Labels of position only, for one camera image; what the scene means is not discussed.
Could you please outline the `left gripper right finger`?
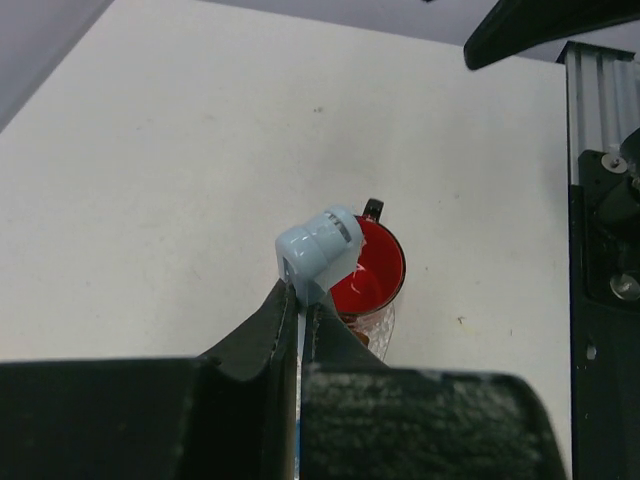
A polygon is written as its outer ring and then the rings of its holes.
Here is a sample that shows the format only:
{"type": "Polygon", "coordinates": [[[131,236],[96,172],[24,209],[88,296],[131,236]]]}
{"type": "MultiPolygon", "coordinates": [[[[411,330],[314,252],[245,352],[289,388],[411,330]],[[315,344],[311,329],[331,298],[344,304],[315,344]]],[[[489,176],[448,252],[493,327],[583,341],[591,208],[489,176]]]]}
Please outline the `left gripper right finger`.
{"type": "Polygon", "coordinates": [[[303,479],[562,479],[538,396],[499,372],[392,368],[328,304],[306,313],[303,479]]]}

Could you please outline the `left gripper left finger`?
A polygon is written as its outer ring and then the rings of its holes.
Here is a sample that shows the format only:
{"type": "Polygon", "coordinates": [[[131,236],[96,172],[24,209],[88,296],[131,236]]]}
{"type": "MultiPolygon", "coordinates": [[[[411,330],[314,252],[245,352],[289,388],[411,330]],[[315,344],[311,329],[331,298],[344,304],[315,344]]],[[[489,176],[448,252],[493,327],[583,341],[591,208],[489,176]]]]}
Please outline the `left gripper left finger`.
{"type": "Polygon", "coordinates": [[[289,479],[298,312],[277,282],[195,357],[5,363],[5,479],[289,479]]]}

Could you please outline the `clear glass tray wooden handles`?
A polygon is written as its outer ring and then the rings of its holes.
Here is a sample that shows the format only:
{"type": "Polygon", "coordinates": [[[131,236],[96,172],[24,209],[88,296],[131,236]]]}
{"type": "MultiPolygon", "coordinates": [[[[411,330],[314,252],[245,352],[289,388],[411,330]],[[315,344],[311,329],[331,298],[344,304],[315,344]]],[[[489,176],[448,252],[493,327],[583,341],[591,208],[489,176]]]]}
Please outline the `clear glass tray wooden handles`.
{"type": "Polygon", "coordinates": [[[371,353],[380,360],[385,359],[396,323],[394,301],[365,312],[339,309],[338,314],[371,353]]]}

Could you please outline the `red cup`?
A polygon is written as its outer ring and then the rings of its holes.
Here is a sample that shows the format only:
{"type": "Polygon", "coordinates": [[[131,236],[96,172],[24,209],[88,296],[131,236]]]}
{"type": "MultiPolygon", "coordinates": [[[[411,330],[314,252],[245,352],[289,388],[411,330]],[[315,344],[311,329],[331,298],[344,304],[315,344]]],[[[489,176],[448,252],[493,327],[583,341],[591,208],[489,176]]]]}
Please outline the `red cup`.
{"type": "Polygon", "coordinates": [[[371,198],[356,217],[363,242],[356,270],[331,289],[346,323],[381,312],[399,294],[406,277],[406,257],[396,236],[380,223],[384,203],[371,198]]]}

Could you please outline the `white toothbrush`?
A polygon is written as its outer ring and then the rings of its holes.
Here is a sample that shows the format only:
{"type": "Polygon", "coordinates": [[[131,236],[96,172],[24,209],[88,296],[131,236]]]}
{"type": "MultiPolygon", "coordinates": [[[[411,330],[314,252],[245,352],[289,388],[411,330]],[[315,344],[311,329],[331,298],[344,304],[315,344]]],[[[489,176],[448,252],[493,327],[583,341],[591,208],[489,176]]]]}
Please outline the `white toothbrush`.
{"type": "Polygon", "coordinates": [[[335,205],[278,236],[280,279],[294,287],[298,311],[296,425],[301,425],[302,360],[310,308],[334,304],[331,289],[356,269],[361,227],[348,208],[335,205]]]}

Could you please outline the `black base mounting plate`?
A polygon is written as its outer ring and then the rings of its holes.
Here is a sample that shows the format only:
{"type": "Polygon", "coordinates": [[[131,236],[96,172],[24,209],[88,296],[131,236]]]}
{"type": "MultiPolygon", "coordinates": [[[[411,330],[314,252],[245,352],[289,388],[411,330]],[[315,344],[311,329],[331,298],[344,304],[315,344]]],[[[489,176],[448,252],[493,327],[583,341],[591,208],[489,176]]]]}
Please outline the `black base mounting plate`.
{"type": "Polygon", "coordinates": [[[572,468],[639,476],[639,134],[586,150],[569,189],[572,468]]]}

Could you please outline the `aluminium frame rail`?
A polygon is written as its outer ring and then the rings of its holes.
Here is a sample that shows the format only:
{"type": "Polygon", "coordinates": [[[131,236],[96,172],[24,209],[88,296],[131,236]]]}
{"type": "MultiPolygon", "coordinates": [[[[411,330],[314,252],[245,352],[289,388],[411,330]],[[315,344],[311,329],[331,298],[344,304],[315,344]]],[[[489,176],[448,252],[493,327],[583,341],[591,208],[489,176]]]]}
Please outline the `aluminium frame rail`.
{"type": "Polygon", "coordinates": [[[570,183],[579,183],[578,158],[586,150],[607,154],[605,169],[624,173],[620,148],[639,127],[639,55],[569,41],[558,61],[566,72],[570,183]]]}

